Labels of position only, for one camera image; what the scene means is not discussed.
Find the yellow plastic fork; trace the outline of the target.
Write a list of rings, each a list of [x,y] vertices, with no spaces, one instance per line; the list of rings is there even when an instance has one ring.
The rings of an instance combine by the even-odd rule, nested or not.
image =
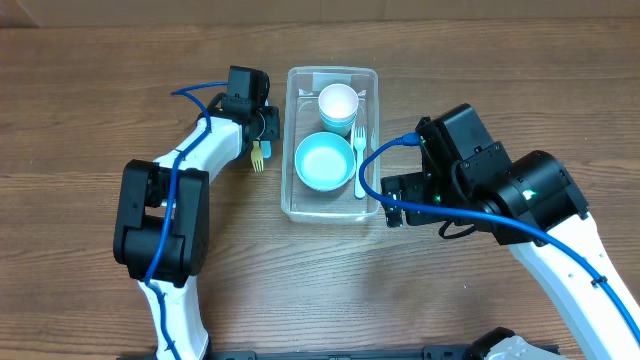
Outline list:
[[[264,171],[264,155],[259,141],[254,141],[250,153],[253,170],[255,173]]]

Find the pale green bowl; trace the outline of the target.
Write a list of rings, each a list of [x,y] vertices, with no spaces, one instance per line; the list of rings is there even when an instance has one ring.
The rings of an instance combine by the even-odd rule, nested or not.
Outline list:
[[[309,188],[330,192],[349,182],[355,174],[355,154],[350,143],[331,132],[304,138],[295,151],[294,168]]]

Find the green plastic cup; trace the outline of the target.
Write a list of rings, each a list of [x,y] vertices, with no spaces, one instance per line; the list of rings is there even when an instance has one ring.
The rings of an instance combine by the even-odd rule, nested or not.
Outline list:
[[[342,137],[345,137],[350,133],[351,126],[352,126],[351,124],[347,124],[345,126],[333,126],[331,124],[324,123],[322,121],[323,129],[325,131],[328,131],[328,132],[331,132],[331,133],[335,133],[335,134],[337,134],[339,136],[342,136]]]

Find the pink plastic cup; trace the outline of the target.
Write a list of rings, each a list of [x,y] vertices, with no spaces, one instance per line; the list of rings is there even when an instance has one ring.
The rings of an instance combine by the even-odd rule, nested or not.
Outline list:
[[[357,111],[357,93],[348,85],[335,83],[325,87],[318,97],[320,112],[333,121],[346,121]]]

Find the green plastic fork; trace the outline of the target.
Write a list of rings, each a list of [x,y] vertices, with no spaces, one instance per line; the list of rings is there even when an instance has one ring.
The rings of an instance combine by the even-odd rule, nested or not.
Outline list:
[[[364,150],[366,148],[367,141],[367,132],[364,126],[359,126],[355,128],[354,133],[354,149],[356,155],[356,173],[355,173],[355,187],[354,187],[354,196],[357,199],[363,199],[365,197],[365,191],[362,187],[361,180],[359,177],[359,170],[364,160]]]

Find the blue plastic fork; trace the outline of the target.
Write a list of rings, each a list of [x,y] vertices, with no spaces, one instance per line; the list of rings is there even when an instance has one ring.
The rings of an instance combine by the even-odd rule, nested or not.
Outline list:
[[[264,159],[269,159],[272,156],[272,146],[270,141],[261,141],[260,146]]]

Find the white plastic spoon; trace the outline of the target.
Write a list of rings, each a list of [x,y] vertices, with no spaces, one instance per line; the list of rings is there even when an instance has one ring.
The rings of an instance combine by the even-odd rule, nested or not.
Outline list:
[[[352,119],[352,124],[351,124],[351,131],[350,131],[350,145],[351,145],[351,150],[352,152],[355,152],[355,140],[356,140],[356,133],[357,133],[357,114],[354,115],[353,119]]]

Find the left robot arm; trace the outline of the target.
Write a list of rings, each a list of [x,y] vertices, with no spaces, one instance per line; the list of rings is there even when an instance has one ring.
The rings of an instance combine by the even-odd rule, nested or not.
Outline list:
[[[275,106],[251,113],[215,108],[175,149],[125,166],[113,253],[148,302],[153,358],[203,359],[209,352],[197,290],[210,240],[209,188],[228,163],[279,137]]]

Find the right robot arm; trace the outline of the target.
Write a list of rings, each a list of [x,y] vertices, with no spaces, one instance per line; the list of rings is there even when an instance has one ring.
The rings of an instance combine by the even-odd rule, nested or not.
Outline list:
[[[388,224],[471,225],[532,274],[589,359],[639,356],[639,305],[612,264],[577,184],[553,156],[516,162],[483,151],[428,171],[384,179],[372,197]]]

